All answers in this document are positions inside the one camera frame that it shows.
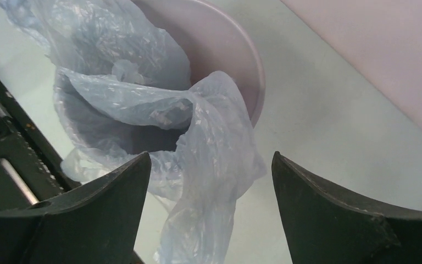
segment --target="translucent plastic bag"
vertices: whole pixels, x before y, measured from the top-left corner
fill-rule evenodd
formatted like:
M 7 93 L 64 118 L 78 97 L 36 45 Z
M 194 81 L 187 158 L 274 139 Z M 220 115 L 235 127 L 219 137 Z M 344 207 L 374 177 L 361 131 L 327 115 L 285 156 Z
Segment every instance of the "translucent plastic bag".
M 148 191 L 169 211 L 157 261 L 224 263 L 236 200 L 265 175 L 234 81 L 218 71 L 190 88 L 183 50 L 129 0 L 28 3 L 20 6 L 49 43 L 55 108 L 76 147 L 64 172 L 89 182 L 148 151 Z

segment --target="plastic bag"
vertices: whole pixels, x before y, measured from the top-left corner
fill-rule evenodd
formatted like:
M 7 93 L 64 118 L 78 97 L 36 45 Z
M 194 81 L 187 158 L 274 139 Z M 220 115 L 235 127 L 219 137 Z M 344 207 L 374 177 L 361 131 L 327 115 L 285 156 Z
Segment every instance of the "plastic bag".
M 265 175 L 234 81 L 218 71 L 190 88 L 183 50 L 129 0 L 18 2 L 57 66 L 54 104 L 76 147 L 63 171 L 89 182 L 148 151 L 148 191 L 170 213 L 157 261 L 224 263 L 236 200 Z
M 28 0 L 0 0 L 0 7 L 5 10 L 11 24 L 27 34 L 49 54 L 51 47 L 40 33 L 43 30 L 41 22 L 31 12 Z

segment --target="floor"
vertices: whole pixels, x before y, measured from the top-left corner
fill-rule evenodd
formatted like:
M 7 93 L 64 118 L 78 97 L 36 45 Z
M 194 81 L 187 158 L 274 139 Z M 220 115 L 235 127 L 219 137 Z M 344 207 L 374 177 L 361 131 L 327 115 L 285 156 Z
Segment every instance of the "floor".
M 363 195 L 422 210 L 422 131 L 279 0 L 211 0 L 248 31 L 267 90 L 255 128 L 275 151 Z M 52 107 L 54 67 L 0 10 L 0 79 L 61 156 L 72 149 Z M 166 212 L 147 197 L 136 251 L 149 264 Z M 289 263 L 271 177 L 237 203 L 226 263 Z

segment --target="black metal frame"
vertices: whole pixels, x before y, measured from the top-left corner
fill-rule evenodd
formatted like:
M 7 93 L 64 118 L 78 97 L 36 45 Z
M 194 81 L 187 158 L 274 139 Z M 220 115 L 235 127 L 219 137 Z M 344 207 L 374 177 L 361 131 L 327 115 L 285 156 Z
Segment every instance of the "black metal frame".
M 150 171 L 144 153 L 73 191 L 0 211 L 0 263 L 131 263 Z
M 19 135 L 21 135 L 29 148 L 31 148 L 36 154 L 37 158 L 47 167 L 49 170 L 48 176 L 52 175 L 55 177 L 57 185 L 57 191 L 60 192 L 61 188 L 63 192 L 70 191 L 80 186 L 79 183 L 69 179 L 61 170 L 60 163 L 61 157 L 57 154 L 52 145 L 47 141 L 44 135 L 40 132 L 38 127 L 33 123 L 31 118 L 26 112 L 20 107 L 18 102 L 13 96 L 9 96 L 10 93 L 7 88 L 0 81 L 0 104 L 10 114 L 10 117 L 4 117 L 2 120 L 7 123 L 11 129 L 15 129 Z M 25 174 L 26 180 L 34 181 L 35 189 L 47 190 L 48 186 L 39 185 L 41 183 L 41 175 Z M 44 192 L 44 199 L 49 199 L 54 196 L 53 191 Z M 142 264 L 141 259 L 134 252 L 132 264 Z

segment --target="trash can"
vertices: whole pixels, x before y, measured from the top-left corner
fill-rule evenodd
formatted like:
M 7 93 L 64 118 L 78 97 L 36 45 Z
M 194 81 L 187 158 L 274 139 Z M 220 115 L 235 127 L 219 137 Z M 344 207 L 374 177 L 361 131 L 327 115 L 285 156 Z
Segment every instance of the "trash can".
M 261 114 L 265 94 L 263 63 L 255 45 L 244 29 L 217 7 L 200 0 L 133 0 L 156 27 L 165 29 L 184 49 L 190 60 L 192 85 L 212 72 L 221 70 L 233 78 L 247 106 L 253 126 Z M 61 86 L 69 83 L 56 80 Z M 98 111 L 89 105 L 80 107 L 70 97 L 59 102 L 62 115 L 70 120 L 90 116 Z M 93 137 L 77 122 L 70 124 L 78 142 L 84 146 L 98 146 L 102 137 Z M 115 134 L 128 153 L 143 151 L 173 151 L 185 131 L 162 130 L 156 126 L 135 126 L 106 121 L 97 132 L 109 137 Z

